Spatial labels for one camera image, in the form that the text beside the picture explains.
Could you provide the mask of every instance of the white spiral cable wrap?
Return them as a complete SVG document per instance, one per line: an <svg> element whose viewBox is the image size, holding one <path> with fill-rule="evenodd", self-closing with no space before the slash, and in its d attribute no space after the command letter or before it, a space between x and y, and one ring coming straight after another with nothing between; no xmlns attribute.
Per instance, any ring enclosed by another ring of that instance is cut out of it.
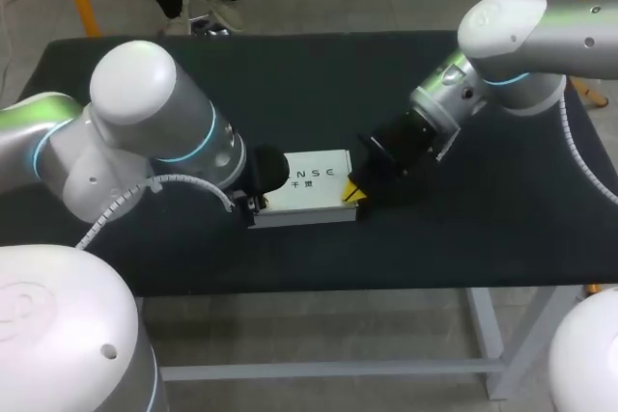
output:
<svg viewBox="0 0 618 412"><path fill-rule="evenodd" d="M144 180L143 182L135 184L125 193L123 193L120 197L118 197L118 199L103 212L99 219L97 219L97 222L95 222L93 227L84 235L84 237L79 241L79 243L77 243L75 248L77 248L78 250L84 250L95 239L101 229L105 226L105 224L107 224L109 219L116 213L118 208L121 207L124 203L126 203L135 194L137 194L140 190L143 190L144 188L151 188L153 192L158 193L162 188L160 184L167 182L190 183L192 185L196 185L200 188L208 190L209 192L216 195L219 200L221 200L221 203L228 212L232 212L234 203L232 203L232 201L225 195L225 193L223 193L220 188L206 180L194 178L192 176L185 176L182 174L155 176L153 178L149 178Z"/></svg>
<svg viewBox="0 0 618 412"><path fill-rule="evenodd" d="M603 183L595 176L595 173L588 167L586 162L583 160L579 151L577 151L576 143L573 140L573 135L571 135L571 129L569 128L569 119L567 118L567 105L564 98L564 95L560 97L560 118L562 119L562 128L564 129L564 135L567 139L567 145L569 146L569 150L571 151L571 155L575 159L577 165L583 172L583 174L590 179L590 181L599 189L601 193L604 194L612 203L618 205L618 197L614 195L607 187L603 185Z"/></svg>

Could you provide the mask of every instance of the cable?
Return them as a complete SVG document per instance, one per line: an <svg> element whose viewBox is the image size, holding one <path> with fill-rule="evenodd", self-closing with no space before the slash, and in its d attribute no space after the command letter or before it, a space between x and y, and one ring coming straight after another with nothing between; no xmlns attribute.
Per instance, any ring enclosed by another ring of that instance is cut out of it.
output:
<svg viewBox="0 0 618 412"><path fill-rule="evenodd" d="M216 197L221 200L221 203L225 207L228 212L232 212L232 208L234 207L234 203L223 193L223 191L212 183L203 180L194 178L192 176L185 176L182 174L166 174L163 176L155 176L153 178L146 179L143 182L137 183L129 188L125 193L123 193L112 205L106 209L103 214L97 219L97 222L93 225L93 227L86 232L84 237L77 243L75 248L78 250L84 250L86 247L95 239L98 233L101 231L103 227L107 224L110 218L118 211L118 208L121 207L124 203L126 203L131 197L135 196L144 188L151 188L153 192L158 193L163 187L162 183L166 182L181 182L181 183L190 183L192 185L196 185L200 188L208 190L209 192L216 195Z"/></svg>
<svg viewBox="0 0 618 412"><path fill-rule="evenodd" d="M595 187L599 189L601 193L604 194L606 198L608 198L615 205L618 205L618 197L614 195L607 187L605 187L599 178L595 176L595 173L593 173L588 167L577 150L576 143L573 140L573 135L571 134L571 128L569 127L569 119L567 118L567 104L564 95L560 97L560 118L562 119L562 128L564 129L564 135L567 139L567 145L569 146L571 155L575 159L577 165L581 168L583 174L594 184Z"/></svg>
<svg viewBox="0 0 618 412"><path fill-rule="evenodd" d="M11 43L9 27L7 26L7 21L5 18L4 0L0 0L0 23L2 23L2 29L4 30L7 47L9 49L9 57L7 58L7 64L2 69L2 74L0 74L0 101L2 101L2 97L4 96L4 91L7 85L7 74L9 73L9 67L11 66L11 61L13 60L13 44Z"/></svg>

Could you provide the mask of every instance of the small black object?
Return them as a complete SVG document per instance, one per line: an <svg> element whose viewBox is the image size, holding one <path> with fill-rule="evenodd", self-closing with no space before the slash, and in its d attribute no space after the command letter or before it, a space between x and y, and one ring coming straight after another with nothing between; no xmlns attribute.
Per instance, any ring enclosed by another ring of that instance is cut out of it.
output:
<svg viewBox="0 0 618 412"><path fill-rule="evenodd" d="M350 180L372 197L389 182L406 176L434 144L437 135L425 118L410 110L380 126L371 136L359 136L368 157L358 169L352 170Z"/></svg>

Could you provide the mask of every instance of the metal table frame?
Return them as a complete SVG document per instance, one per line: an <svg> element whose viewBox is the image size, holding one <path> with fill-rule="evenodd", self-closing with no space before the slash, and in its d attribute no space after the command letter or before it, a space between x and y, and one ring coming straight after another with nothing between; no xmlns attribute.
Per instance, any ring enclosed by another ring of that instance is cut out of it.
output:
<svg viewBox="0 0 618 412"><path fill-rule="evenodd" d="M485 373L489 399L510 398L539 352L573 308L582 286L540 287L504 345L488 288L468 288L482 358L163 367L164 381L359 375ZM138 308L141 309L141 298Z"/></svg>

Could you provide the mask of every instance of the gray tile floor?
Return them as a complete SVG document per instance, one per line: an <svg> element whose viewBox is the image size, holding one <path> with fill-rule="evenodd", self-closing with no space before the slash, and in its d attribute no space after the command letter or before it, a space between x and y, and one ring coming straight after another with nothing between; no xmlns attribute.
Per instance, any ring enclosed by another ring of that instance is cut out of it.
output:
<svg viewBox="0 0 618 412"><path fill-rule="evenodd" d="M240 0L253 34L453 29L478 0ZM105 34L149 36L165 24L153 0L91 0ZM82 37L71 0L18 0L6 9L14 45L8 87L14 103L53 40ZM0 64L7 47L0 44ZM618 166L618 84L599 83L612 104L591 117ZM493 291L506 338L533 288ZM145 318L163 365L392 359L477 355L460 290L348 291L155 298ZM545 359L516 398L486 400L479 377L310 378L170 384L172 412L552 411Z"/></svg>

